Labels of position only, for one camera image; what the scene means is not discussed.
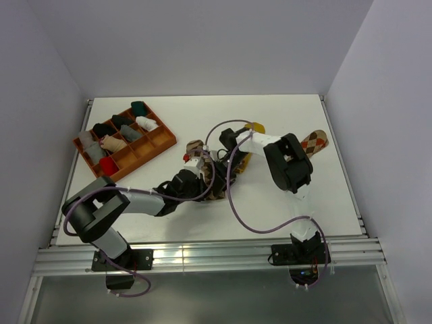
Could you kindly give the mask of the brown argyle sock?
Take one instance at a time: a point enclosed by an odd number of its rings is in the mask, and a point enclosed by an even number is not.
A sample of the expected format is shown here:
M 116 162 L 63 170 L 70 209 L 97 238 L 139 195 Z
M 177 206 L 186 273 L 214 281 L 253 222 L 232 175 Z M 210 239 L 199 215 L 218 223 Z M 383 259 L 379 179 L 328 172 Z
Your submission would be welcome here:
M 203 149 L 204 143 L 202 140 L 193 140 L 186 145 L 186 154 L 189 157 L 201 157 L 203 158 L 203 165 L 200 169 L 203 174 L 205 189 L 207 189 L 211 183 L 213 176 L 213 169 L 211 167 L 211 159 L 204 155 L 201 150 Z M 222 190 L 219 194 L 214 194 L 210 189 L 209 194 L 205 197 L 205 200 L 221 200 L 225 198 L 225 190 Z

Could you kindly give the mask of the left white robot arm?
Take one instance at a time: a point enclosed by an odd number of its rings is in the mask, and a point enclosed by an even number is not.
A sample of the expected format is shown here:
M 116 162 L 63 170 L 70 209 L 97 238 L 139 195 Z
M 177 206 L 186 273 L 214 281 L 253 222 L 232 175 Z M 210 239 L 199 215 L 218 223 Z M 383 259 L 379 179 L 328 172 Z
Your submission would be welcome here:
M 134 255 L 126 239 L 113 228 L 122 214 L 162 217 L 174 212 L 182 202 L 204 199 L 210 191 L 211 185 L 205 184 L 203 175 L 187 169 L 150 190 L 121 188 L 103 176 L 63 204 L 64 229 L 72 226 L 73 234 L 98 248 L 110 265 L 125 269 L 134 262 Z

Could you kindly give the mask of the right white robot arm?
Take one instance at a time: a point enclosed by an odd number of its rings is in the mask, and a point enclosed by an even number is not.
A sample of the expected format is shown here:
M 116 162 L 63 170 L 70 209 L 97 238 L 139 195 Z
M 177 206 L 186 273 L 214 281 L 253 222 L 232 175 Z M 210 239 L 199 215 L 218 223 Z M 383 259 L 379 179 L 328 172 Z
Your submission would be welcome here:
M 219 141 L 227 150 L 227 156 L 217 162 L 216 170 L 219 179 L 225 182 L 223 188 L 234 217 L 244 228 L 255 234 L 270 234 L 292 224 L 292 255 L 299 263 L 309 262 L 321 245 L 323 236 L 320 227 L 310 216 L 293 217 L 273 229 L 254 229 L 241 220 L 231 197 L 231 185 L 236 179 L 234 169 L 250 153 L 266 159 L 271 177 L 280 190 L 298 196 L 302 188 L 307 188 L 311 182 L 313 166 L 297 137 L 292 133 L 269 136 L 249 128 L 236 132 L 228 128 L 222 131 Z

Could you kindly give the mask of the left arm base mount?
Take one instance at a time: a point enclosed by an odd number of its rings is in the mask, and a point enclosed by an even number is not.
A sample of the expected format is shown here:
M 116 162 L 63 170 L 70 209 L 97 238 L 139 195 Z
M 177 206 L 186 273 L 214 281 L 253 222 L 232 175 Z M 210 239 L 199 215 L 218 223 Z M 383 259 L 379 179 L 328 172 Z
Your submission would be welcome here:
M 91 271 L 105 273 L 105 285 L 111 291 L 125 292 L 138 281 L 139 271 L 150 271 L 153 267 L 152 249 L 128 248 L 116 259 L 110 259 L 102 251 L 93 255 Z

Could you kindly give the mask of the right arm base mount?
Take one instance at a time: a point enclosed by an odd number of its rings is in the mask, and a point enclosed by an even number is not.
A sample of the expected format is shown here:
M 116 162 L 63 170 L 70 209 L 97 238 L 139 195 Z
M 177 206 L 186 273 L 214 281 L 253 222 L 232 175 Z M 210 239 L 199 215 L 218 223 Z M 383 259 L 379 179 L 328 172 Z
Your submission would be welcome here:
M 271 246 L 267 262 L 272 266 L 301 266 L 290 269 L 289 272 L 294 283 L 304 286 L 318 280 L 319 265 L 329 264 L 331 256 L 325 252 L 323 244 L 312 249 L 301 244 L 274 244 Z

